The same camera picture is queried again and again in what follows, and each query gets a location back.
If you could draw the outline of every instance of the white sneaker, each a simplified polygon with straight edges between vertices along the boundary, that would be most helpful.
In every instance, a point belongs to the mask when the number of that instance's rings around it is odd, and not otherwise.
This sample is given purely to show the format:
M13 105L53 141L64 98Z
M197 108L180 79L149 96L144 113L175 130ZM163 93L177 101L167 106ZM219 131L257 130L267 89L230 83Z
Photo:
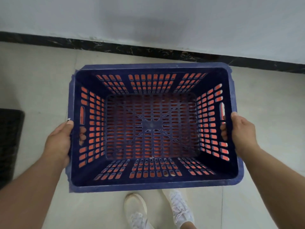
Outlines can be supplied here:
M154 229L147 219L146 203L139 194L126 196L124 210L132 229Z
M187 195L185 189L163 189L162 190L170 207L173 210L173 220L178 229L185 222L194 224L194 215L187 205Z

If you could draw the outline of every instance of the floor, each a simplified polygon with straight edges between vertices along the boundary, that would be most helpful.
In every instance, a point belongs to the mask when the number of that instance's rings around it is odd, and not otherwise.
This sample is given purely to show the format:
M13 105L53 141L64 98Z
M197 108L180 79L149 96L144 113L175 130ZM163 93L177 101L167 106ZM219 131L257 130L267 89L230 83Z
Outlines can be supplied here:
M66 120L68 84L86 64L176 62L0 42L0 108L21 109L25 122L14 176L42 153L48 134ZM263 149L305 175L305 75L232 67L240 115L256 125ZM127 191L75 194L61 175L44 229L128 228ZM175 228L159 190L139 191L155 228ZM236 186L187 189L198 228L276 228L247 170Z

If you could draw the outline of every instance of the blue plastic basket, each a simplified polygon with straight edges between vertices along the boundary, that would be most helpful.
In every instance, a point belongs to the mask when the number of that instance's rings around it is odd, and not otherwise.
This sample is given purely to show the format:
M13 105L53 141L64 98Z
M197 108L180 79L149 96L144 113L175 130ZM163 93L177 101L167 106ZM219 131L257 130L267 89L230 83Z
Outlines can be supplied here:
M70 191L237 184L244 170L231 139L236 110L224 63L84 66L69 87ZM220 135L225 115L228 141Z

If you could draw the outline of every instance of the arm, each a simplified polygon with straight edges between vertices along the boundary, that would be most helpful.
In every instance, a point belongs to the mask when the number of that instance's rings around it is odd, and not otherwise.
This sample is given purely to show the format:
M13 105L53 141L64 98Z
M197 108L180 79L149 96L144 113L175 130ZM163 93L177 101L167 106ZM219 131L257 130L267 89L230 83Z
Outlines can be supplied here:
M0 228L42 227L60 174L69 163L73 125L73 121L59 125L48 136L38 161L0 190Z
M232 139L272 219L279 228L305 228L305 177L262 150L255 126L233 112ZM222 136L227 139L225 125Z

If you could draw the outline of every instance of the marble baseboard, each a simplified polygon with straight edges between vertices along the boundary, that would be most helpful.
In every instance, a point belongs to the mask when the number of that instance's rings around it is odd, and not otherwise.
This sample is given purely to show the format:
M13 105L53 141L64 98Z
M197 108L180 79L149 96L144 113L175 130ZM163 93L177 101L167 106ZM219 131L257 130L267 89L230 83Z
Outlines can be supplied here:
M197 52L159 49L152 47L129 46L115 43L95 42L71 38L59 38L32 34L18 34L0 31L0 41L78 50L108 52L123 55L144 56L161 59L173 59L190 62L224 62L230 66L240 66L255 69L305 74L305 64L278 62L235 56L213 55Z

